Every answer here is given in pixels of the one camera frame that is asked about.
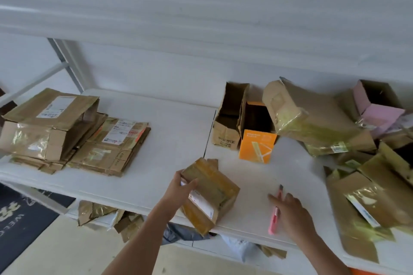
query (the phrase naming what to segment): orange product box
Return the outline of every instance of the orange product box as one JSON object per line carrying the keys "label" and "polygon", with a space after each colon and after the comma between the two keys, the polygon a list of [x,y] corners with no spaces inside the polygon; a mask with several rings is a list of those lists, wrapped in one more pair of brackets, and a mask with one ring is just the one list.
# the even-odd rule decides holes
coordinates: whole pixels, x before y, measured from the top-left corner
{"label": "orange product box", "polygon": [[262,102],[248,101],[245,105],[245,120],[241,122],[239,158],[269,163],[276,139],[267,107]]}

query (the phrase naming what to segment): hand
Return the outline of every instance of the hand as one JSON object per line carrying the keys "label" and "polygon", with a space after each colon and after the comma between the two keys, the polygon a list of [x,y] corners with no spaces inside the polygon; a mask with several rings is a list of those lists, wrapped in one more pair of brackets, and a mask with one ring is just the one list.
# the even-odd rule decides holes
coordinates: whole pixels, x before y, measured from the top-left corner
{"label": "hand", "polygon": [[194,179],[187,185],[181,186],[182,171],[183,170],[175,172],[165,194],[158,203],[162,211],[167,215],[168,221],[175,216],[178,209],[183,206],[184,202],[188,199],[189,193],[198,185],[198,179]]}
{"label": "hand", "polygon": [[287,194],[284,200],[268,194],[268,199],[279,208],[284,229],[298,245],[303,241],[314,241],[317,238],[313,219],[303,208],[300,200],[292,194]]}

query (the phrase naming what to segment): black floor mat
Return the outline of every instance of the black floor mat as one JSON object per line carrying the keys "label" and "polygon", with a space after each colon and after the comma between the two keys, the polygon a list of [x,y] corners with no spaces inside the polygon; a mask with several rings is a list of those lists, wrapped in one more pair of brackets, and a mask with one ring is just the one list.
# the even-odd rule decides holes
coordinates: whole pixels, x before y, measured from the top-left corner
{"label": "black floor mat", "polygon": [[[68,207],[74,198],[41,191]],[[0,184],[0,273],[2,273],[59,215]]]}

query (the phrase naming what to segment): white plastic bag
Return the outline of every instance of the white plastic bag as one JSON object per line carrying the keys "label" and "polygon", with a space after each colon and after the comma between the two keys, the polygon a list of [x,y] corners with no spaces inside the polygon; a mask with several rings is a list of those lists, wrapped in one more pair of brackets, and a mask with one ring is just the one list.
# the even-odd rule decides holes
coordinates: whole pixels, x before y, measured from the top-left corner
{"label": "white plastic bag", "polygon": [[249,241],[231,238],[224,235],[221,235],[221,237],[242,262],[245,262],[246,255],[255,246],[255,244]]}

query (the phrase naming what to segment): floor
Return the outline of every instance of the floor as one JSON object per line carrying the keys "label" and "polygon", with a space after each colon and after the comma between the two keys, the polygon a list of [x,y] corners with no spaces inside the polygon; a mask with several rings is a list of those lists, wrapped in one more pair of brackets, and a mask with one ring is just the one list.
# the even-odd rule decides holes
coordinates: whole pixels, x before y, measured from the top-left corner
{"label": "floor", "polygon": [[[60,216],[2,275],[100,275],[122,247],[115,231],[79,228]],[[153,275],[161,274],[275,275],[175,245],[161,247]]]}

